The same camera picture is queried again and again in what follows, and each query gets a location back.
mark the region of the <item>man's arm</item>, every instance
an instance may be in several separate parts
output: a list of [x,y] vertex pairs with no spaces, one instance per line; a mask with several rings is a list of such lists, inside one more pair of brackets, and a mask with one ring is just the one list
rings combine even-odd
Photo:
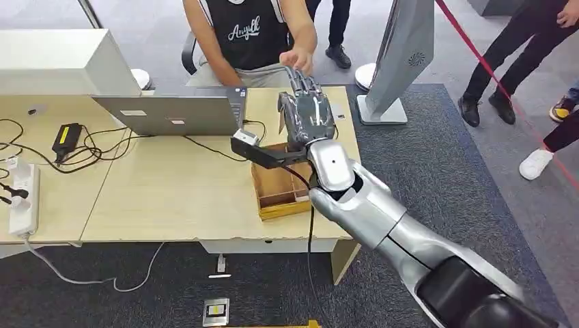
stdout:
[[317,46],[315,27],[304,0],[279,0],[281,11],[294,37],[292,50],[279,55],[282,65],[293,66],[306,74],[313,69],[313,52]]
[[234,68],[223,57],[215,31],[209,25],[198,0],[183,0],[183,6],[185,7],[185,15],[191,26],[191,31],[197,38],[197,42],[217,79],[223,85],[243,85]]
[[579,20],[579,0],[569,0],[563,11],[557,15],[557,23],[562,28],[577,24]]

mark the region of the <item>man's hand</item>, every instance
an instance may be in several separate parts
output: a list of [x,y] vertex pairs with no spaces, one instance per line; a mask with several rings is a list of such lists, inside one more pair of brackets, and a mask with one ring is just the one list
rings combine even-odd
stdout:
[[569,0],[563,11],[557,15],[557,24],[561,28],[568,28],[577,24],[579,20],[579,1]]
[[279,55],[279,63],[293,67],[295,70],[301,70],[306,75],[311,75],[313,56],[306,49],[295,46],[292,50]]

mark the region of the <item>silver robotic arm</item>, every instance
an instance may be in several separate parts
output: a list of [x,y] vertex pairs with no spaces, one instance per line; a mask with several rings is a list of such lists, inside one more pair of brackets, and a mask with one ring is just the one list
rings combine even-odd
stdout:
[[322,88],[287,71],[294,95],[282,92],[278,110],[294,152],[273,154],[235,136],[234,152],[267,168],[309,161],[314,207],[388,260],[437,327],[563,327],[526,307],[522,289],[481,256],[413,219],[388,186],[333,139],[335,123]]

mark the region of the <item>white cable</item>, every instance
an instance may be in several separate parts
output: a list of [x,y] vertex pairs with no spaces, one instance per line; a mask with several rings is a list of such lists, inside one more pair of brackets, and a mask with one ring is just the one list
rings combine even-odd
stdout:
[[161,250],[161,248],[163,247],[163,245],[165,244],[165,242],[161,243],[161,245],[159,245],[159,248],[157,249],[157,251],[155,252],[155,254],[153,255],[153,258],[151,259],[151,262],[149,263],[149,269],[147,270],[147,277],[145,278],[145,280],[143,280],[143,282],[141,282],[139,285],[130,288],[130,289],[119,289],[117,287],[117,278],[109,278],[109,279],[105,279],[105,280],[91,280],[88,282],[79,282],[76,280],[72,280],[72,279],[68,279],[67,277],[63,276],[62,273],[60,273],[60,271],[58,271],[58,269],[56,269],[56,267],[54,266],[54,264],[52,264],[51,261],[49,261],[47,258],[45,258],[42,254],[38,253],[36,251],[36,249],[34,249],[32,247],[32,245],[30,245],[30,242],[28,241],[29,236],[23,237],[24,239],[24,244],[26,245],[26,247],[28,248],[28,250],[34,254],[37,258],[41,259],[44,261],[44,263],[46,263],[46,265],[48,265],[55,273],[56,275],[64,280],[65,282],[68,282],[70,284],[75,284],[75,285],[92,285],[92,284],[103,284],[105,282],[109,282],[109,281],[113,281],[113,287],[116,291],[118,292],[132,292],[133,290],[137,290],[140,287],[142,287],[144,284],[147,283],[147,280],[149,279],[149,276],[151,275],[151,268],[153,267],[153,263],[155,262],[155,258],[157,257],[157,254],[159,254],[159,251]]
[[165,244],[165,242],[162,242],[161,245],[159,245],[159,248],[157,249],[155,254],[153,255],[153,258],[151,259],[151,262],[149,263],[149,269],[147,270],[147,277],[145,277],[145,280],[143,280],[143,282],[141,282],[138,286],[135,286],[135,287],[130,288],[130,289],[119,289],[119,288],[117,288],[117,278],[115,278],[113,280],[113,287],[115,288],[115,290],[118,292],[132,292],[133,290],[137,290],[140,287],[142,287],[144,284],[146,284],[147,280],[149,280],[149,276],[151,275],[151,268],[153,267],[153,262],[155,262],[155,258],[157,257],[157,254],[159,254],[159,251],[161,250],[161,247],[163,247],[164,244]]

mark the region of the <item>desk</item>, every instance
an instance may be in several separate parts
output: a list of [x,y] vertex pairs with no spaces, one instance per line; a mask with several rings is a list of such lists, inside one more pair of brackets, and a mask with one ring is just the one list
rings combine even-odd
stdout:
[[[246,118],[268,127],[263,146],[287,140],[285,131],[277,133],[280,91],[284,90],[248,91]],[[351,158],[359,160],[345,88],[327,87],[324,91],[332,106],[345,115],[337,122],[339,141]],[[61,124],[79,122],[91,131],[115,128],[108,113],[86,97],[22,96],[4,98],[2,103],[11,108],[8,118],[25,126],[27,134],[20,142],[47,155],[52,154],[50,147]],[[48,111],[38,118],[27,117],[23,109],[34,103],[49,103]],[[262,135],[258,124],[246,128]],[[0,140],[16,135],[11,129],[2,129]],[[104,148],[121,138],[121,133],[106,134],[97,144]],[[228,137],[194,139],[231,154]],[[210,253],[226,254],[307,250],[309,213],[267,222],[259,218],[249,162],[231,161],[181,137],[139,139],[132,145],[122,159],[68,176],[41,167],[39,229],[31,240],[199,241]],[[39,161],[28,152],[25,158]],[[8,224],[5,206],[0,210],[0,224]],[[5,235],[6,230],[0,229],[0,242],[18,242]],[[317,214],[312,249],[332,253],[334,283],[338,284],[360,245],[338,225]]]
[[[85,96],[0,96],[0,108],[0,118],[15,120],[24,127],[25,133],[16,143],[34,148],[49,159],[55,157],[51,148],[62,124],[84,124],[91,132],[118,128],[106,111]],[[29,115],[30,109],[37,109],[37,113]],[[12,140],[19,131],[13,123],[0,122],[1,141]],[[121,140],[123,133],[97,135],[95,142],[102,149],[108,149]],[[14,147],[0,151],[0,159],[16,152]],[[30,151],[24,151],[22,157],[30,163],[41,164],[39,224],[30,240],[42,243],[80,240],[111,163],[99,162],[74,174],[60,174]],[[0,163],[0,167],[4,168],[5,163]],[[11,181],[10,178],[3,180],[4,183]],[[8,219],[9,209],[2,203],[0,243],[21,242],[8,234]]]
[[[263,122],[263,146],[286,142],[278,134],[277,97],[282,89],[251,89],[246,118]],[[359,160],[358,145],[343,87],[324,88],[345,120],[337,122],[339,141]],[[247,125],[256,135],[262,127]],[[195,140],[231,154],[228,137]],[[83,242],[200,241],[214,253],[306,251],[309,213],[262,222],[250,163],[208,152],[181,137],[138,140],[131,153],[115,161],[94,206]],[[359,250],[338,225],[315,216],[313,248],[334,251],[335,283]]]

